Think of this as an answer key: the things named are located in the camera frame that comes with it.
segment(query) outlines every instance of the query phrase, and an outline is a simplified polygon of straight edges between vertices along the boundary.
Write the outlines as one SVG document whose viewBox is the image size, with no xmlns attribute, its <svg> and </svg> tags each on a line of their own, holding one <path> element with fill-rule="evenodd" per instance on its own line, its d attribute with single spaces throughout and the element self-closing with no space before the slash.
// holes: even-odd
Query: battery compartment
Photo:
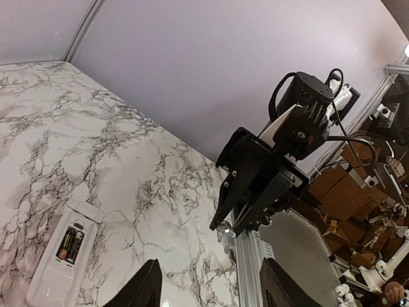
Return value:
<svg viewBox="0 0 409 307">
<path fill-rule="evenodd" d="M 76 220 L 68 225 L 56 253 L 55 259 L 58 262 L 66 262 L 69 267 L 75 265 L 86 233 L 83 225 L 84 222 L 81 220 Z"/>
<path fill-rule="evenodd" d="M 93 220 L 65 207 L 27 291 L 26 302 L 30 307 L 75 306 L 97 231 Z M 70 252 L 75 236 L 81 239 Z"/>
</svg>

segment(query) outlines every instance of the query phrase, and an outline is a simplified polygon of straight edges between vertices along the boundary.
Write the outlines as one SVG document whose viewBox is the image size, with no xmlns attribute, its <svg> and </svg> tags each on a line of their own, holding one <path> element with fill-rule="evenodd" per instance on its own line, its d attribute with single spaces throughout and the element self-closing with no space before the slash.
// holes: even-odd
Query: aa battery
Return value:
<svg viewBox="0 0 409 307">
<path fill-rule="evenodd" d="M 68 256 L 66 258 L 67 262 L 70 262 L 71 264 L 75 262 L 83 236 L 84 234 L 82 232 L 75 233 L 75 237 L 71 243 L 70 249 L 68 250 Z"/>
<path fill-rule="evenodd" d="M 72 227 L 68 227 L 57 253 L 57 257 L 61 260 L 65 260 L 67 258 L 68 250 L 70 249 L 71 243 L 74 239 L 74 234 L 75 230 Z"/>
</svg>

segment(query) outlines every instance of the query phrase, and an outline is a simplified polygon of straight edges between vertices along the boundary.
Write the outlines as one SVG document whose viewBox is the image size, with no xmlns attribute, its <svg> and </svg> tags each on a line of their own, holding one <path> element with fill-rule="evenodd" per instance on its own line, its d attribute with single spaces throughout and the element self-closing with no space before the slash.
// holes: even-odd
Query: marble surface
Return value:
<svg viewBox="0 0 409 307">
<path fill-rule="evenodd" d="M 26 305 L 72 195 L 105 212 L 78 306 L 103 306 L 151 258 L 162 307 L 238 306 L 209 230 L 220 172 L 71 64 L 0 67 L 0 174 L 0 306 Z"/>
</svg>

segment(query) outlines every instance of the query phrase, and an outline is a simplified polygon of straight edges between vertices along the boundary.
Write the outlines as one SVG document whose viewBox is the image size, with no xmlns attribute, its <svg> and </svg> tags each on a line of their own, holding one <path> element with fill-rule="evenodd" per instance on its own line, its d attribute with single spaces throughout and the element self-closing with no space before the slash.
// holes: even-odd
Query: bolt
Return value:
<svg viewBox="0 0 409 307">
<path fill-rule="evenodd" d="M 297 136 L 300 138 L 300 139 L 305 139 L 307 136 L 305 135 L 305 133 L 304 132 L 302 132 L 302 131 L 298 131 L 297 132 Z"/>
</svg>

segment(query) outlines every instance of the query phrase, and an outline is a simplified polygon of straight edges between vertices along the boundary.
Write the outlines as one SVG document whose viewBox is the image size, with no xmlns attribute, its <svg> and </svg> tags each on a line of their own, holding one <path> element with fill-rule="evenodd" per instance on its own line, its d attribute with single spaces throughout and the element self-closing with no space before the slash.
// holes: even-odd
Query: black cable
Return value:
<svg viewBox="0 0 409 307">
<path fill-rule="evenodd" d="M 351 146 L 351 149 L 353 149 L 354 156 L 356 160 L 358 160 L 359 164 L 362 166 L 370 166 L 375 162 L 376 159 L 376 154 L 375 154 L 375 149 L 373 148 L 371 142 L 369 142 L 367 139 L 362 139 L 362 138 L 356 138 L 354 136 L 330 136 L 328 137 L 327 141 L 347 141 L 348 144 Z M 355 149 L 352 147 L 351 142 L 356 142 L 356 143 L 361 143 L 369 147 L 369 150 L 371 151 L 371 162 L 370 163 L 365 163 L 365 161 L 361 161 L 358 157 L 358 154 L 355 152 Z"/>
<path fill-rule="evenodd" d="M 287 81 L 288 78 L 294 77 L 295 72 L 289 72 L 286 74 L 284 78 L 280 81 L 280 83 L 275 87 L 275 90 L 273 92 L 273 95 L 271 96 L 270 103 L 268 104 L 268 115 L 270 116 L 270 120 L 273 123 L 276 119 L 278 119 L 277 115 L 277 107 L 275 105 L 275 101 L 277 100 L 277 95 L 279 93 L 279 90 L 282 88 L 284 83 Z"/>
<path fill-rule="evenodd" d="M 325 81 L 325 84 L 327 84 L 327 85 L 329 84 L 329 82 L 330 82 L 330 77 L 331 77 L 332 73 L 334 73 L 334 72 L 339 72 L 339 74 L 341 75 L 341 83 L 340 83 L 339 88 L 338 88 L 338 90 L 337 90 L 337 93 L 336 93 L 336 95 L 335 95 L 335 98 L 336 98 L 336 97 L 338 96 L 338 94 L 341 92 L 342 87 L 343 87 L 343 84 L 344 84 L 344 73 L 342 72 L 341 69 L 339 69 L 339 68 L 334 68 L 334 69 L 331 70 L 331 72 L 329 73 L 328 78 L 327 78 L 327 80 Z M 342 123 L 341 123 L 341 117 L 339 116 L 339 113 L 338 113 L 338 110 L 337 110 L 337 106 L 335 105 L 335 102 L 334 102 L 334 101 L 331 101 L 331 103 L 332 103 L 332 107 L 334 108 L 334 112 L 335 112 L 335 114 L 336 114 L 336 116 L 337 116 L 337 120 L 338 120 L 338 123 L 339 123 L 339 127 L 341 128 L 341 130 L 342 130 L 344 136 L 345 136 L 346 138 L 349 138 L 348 134 L 347 134 L 346 131 L 345 131 L 344 126 L 343 126 Z M 367 144 L 370 145 L 370 147 L 371 147 L 372 150 L 373 150 L 373 153 L 372 153 L 372 151 L 371 151 L 371 153 L 372 153 L 372 160 L 371 160 L 371 162 L 370 162 L 370 163 L 365 163 L 365 162 L 363 162 L 363 161 L 361 161 L 361 160 L 359 159 L 358 153 L 357 153 L 357 151 L 355 150 L 355 148 L 353 147 L 351 141 L 348 141 L 347 139 L 344 139 L 344 141 L 347 141 L 347 142 L 348 142 L 349 146 L 351 147 L 351 150 L 352 150 L 352 153 L 353 153 L 354 157 L 356 158 L 356 160 L 359 162 L 359 164 L 360 164 L 361 166 L 371 166 L 371 165 L 375 162 L 375 151 L 374 151 L 373 146 L 372 146 L 372 144 L 371 144 L 370 142 L 368 142 L 367 140 L 364 140 L 364 141 L 367 142 Z"/>
<path fill-rule="evenodd" d="M 338 88 L 338 90 L 337 90 L 337 92 L 336 92 L 336 94 L 335 94 L 335 97 L 334 97 L 334 99 L 335 98 L 337 98 L 337 96 L 339 95 L 339 93 L 342 91 L 342 89 L 343 89 L 343 86 L 344 86 L 344 73 L 343 73 L 343 71 L 341 70 L 341 69 L 339 69 L 339 68 L 334 68 L 333 70 L 331 70 L 331 72 L 329 73 L 329 75 L 328 75 L 328 77 L 327 77 L 327 80 L 325 81 L 325 84 L 326 85 L 330 85 L 330 81 L 331 81 L 331 75 L 334 73 L 334 72 L 339 72 L 339 75 L 341 76 L 341 83 L 339 84 L 339 88 Z"/>
</svg>

